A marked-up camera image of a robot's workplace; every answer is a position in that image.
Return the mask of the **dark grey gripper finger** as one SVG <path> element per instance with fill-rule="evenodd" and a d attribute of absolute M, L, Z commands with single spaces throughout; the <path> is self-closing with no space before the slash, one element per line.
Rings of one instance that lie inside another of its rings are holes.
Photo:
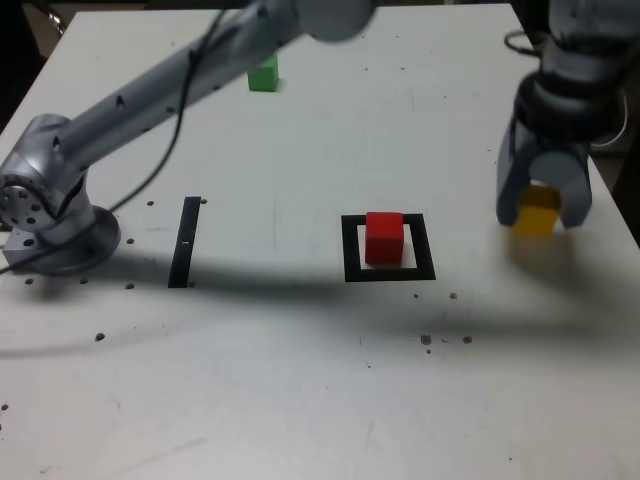
<path fill-rule="evenodd" d="M 515 224 L 520 196 L 530 184 L 530 165 L 540 152 L 536 136 L 513 113 L 497 160 L 496 216 L 501 225 Z"/>

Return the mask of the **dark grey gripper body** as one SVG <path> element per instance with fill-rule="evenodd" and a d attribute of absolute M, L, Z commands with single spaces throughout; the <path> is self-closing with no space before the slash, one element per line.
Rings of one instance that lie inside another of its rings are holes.
<path fill-rule="evenodd" d="M 535 160 L 569 159 L 574 161 L 586 161 L 589 157 L 589 149 L 584 143 L 576 143 L 566 139 L 554 139 L 547 136 L 536 138 Z"/>

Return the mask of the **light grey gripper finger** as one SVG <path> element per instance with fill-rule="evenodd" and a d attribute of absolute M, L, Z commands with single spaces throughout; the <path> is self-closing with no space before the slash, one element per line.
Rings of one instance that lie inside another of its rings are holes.
<path fill-rule="evenodd" d="M 531 162 L 529 175 L 558 192 L 560 220 L 565 229 L 584 224 L 592 206 L 592 192 L 588 152 L 582 145 L 541 153 Z"/>

